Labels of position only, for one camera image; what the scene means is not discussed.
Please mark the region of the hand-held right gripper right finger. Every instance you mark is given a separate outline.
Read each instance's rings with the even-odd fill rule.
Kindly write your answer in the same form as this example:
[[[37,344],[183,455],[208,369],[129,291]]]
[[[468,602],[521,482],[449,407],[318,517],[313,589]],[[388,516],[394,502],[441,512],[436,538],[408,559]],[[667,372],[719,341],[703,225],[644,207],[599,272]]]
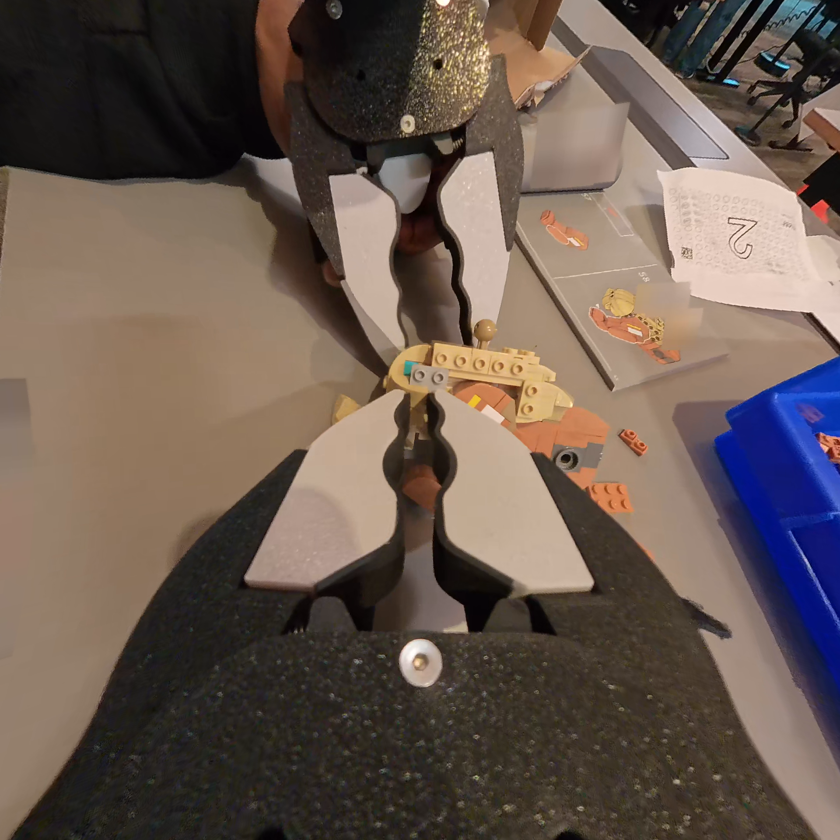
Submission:
[[[434,572],[455,599],[590,592],[586,566],[532,454],[446,392],[427,399],[440,483]]]

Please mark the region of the person's left forearm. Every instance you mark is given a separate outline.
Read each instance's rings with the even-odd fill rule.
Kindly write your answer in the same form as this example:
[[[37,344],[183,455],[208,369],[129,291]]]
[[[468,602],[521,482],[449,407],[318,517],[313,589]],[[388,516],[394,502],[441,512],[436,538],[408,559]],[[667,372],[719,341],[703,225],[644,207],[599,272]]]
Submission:
[[[203,180],[282,158],[294,1],[3,1],[1,163]]]

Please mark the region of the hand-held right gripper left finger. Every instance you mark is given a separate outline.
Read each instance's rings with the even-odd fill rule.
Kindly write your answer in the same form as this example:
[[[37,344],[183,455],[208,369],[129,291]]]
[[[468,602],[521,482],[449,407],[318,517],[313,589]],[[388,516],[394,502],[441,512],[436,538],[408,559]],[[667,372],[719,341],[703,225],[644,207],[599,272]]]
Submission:
[[[366,569],[398,533],[408,394],[384,394],[304,455],[245,573],[254,589],[318,594]]]

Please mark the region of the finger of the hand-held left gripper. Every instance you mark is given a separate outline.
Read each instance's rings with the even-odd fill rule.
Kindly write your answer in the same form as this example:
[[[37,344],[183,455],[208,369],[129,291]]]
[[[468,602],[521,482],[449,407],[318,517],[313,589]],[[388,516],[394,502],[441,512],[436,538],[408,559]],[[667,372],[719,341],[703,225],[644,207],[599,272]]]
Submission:
[[[510,247],[502,222],[494,154],[467,155],[437,193],[445,243],[453,258],[459,329],[472,342],[480,320],[496,322],[508,277]]]
[[[365,171],[331,175],[329,184],[343,261],[341,285],[367,340],[389,368],[407,342],[394,269],[400,209]]]

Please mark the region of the grey desk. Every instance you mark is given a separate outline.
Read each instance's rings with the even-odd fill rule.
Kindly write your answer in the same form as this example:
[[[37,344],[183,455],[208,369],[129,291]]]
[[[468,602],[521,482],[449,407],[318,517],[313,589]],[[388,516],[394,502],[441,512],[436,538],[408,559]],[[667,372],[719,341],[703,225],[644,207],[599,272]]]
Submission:
[[[838,838],[838,769],[794,687],[739,556],[752,547],[711,438],[723,410],[827,359],[808,322],[717,307],[730,355],[610,394],[525,258],[513,256],[504,328],[531,338],[595,410],[650,434],[626,469],[627,526],[556,481],[630,582],[642,630],[677,612],[698,665],[670,640],[589,665],[562,633],[433,633],[444,670],[410,686],[407,632],[283,634],[296,599],[242,592],[228,572],[256,549],[290,481],[277,465],[329,424],[329,400],[372,373],[341,342],[338,292],[310,279],[290,207],[242,167],[229,182],[95,185],[11,174],[2,377],[25,381],[31,553],[2,661],[2,838],[15,833],[87,729],[141,618],[139,677],[119,691],[125,747],[95,740],[114,784],[67,808],[58,837],[745,837],[769,793],[756,756],[809,837]]]

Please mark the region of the brown cardboard box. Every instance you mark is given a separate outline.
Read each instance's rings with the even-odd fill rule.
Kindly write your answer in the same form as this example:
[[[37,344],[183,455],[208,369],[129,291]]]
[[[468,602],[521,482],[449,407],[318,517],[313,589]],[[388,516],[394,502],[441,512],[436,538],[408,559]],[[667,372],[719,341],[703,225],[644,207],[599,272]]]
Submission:
[[[537,105],[570,75],[581,58],[547,46],[561,1],[490,1],[484,34],[490,52],[503,55],[517,109]]]

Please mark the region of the reddish brown flat plate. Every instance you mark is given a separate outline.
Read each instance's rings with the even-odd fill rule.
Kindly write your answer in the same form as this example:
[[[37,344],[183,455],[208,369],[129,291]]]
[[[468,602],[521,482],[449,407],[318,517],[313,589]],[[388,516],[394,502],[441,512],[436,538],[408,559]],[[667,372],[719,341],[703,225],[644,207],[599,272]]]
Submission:
[[[619,481],[596,481],[585,489],[599,508],[616,515],[618,513],[633,513],[634,505],[629,496],[626,484]]]

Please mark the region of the tan and brown brick model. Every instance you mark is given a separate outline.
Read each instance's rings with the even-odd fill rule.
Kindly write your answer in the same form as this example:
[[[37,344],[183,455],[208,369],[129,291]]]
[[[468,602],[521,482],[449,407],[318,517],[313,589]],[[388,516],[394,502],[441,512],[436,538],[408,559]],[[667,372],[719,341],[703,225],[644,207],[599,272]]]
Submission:
[[[531,453],[547,457],[585,492],[596,482],[608,424],[574,406],[534,351],[492,349],[496,332],[493,321],[480,320],[474,327],[476,345],[421,343],[396,357],[381,391],[411,396],[406,449],[429,439],[426,397],[442,390],[507,429]]]

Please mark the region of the paper sheet marked 2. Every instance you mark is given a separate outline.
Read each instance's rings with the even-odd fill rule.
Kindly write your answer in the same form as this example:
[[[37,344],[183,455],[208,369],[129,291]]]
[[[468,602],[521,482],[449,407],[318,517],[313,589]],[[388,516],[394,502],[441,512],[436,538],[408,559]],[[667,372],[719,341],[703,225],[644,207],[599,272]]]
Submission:
[[[838,313],[838,242],[806,234],[783,185],[729,171],[658,172],[673,279],[745,308]]]

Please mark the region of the blue plastic bin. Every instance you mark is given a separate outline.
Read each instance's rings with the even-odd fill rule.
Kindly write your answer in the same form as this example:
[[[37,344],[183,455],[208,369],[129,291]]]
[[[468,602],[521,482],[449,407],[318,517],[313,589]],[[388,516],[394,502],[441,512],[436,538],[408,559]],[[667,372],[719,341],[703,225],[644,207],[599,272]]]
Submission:
[[[839,472],[815,433],[839,433],[839,359],[726,412],[715,449],[820,666],[839,680]]]

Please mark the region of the person's left hand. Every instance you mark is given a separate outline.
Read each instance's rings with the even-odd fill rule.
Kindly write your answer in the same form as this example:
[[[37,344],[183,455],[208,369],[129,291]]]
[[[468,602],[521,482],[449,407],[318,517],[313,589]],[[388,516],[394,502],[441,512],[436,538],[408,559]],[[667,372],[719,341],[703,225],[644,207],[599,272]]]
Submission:
[[[415,256],[433,249],[442,242],[436,216],[428,209],[403,214],[397,234],[395,250],[405,256]]]

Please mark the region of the grey instruction booklet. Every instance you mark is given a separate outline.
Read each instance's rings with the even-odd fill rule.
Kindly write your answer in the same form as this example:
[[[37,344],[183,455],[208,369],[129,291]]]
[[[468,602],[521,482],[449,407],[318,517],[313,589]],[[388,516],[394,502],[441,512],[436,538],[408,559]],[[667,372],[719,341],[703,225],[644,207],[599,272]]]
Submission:
[[[517,237],[611,390],[728,356],[702,308],[604,192],[525,195]]]

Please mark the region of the black office chair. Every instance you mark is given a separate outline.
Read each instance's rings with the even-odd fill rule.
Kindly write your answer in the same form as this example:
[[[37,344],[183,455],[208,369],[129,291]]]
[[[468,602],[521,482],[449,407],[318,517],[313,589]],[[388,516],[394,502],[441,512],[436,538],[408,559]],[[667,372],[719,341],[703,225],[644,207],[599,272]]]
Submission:
[[[791,107],[791,117],[782,123],[784,130],[802,126],[805,106],[823,93],[832,90],[839,82],[838,37],[825,38],[813,29],[798,31],[791,43],[800,50],[794,60],[799,69],[782,80],[759,79],[748,89],[748,105],[752,106],[762,97],[776,95],[776,101],[742,136],[751,146],[761,144],[760,127],[777,109]]]

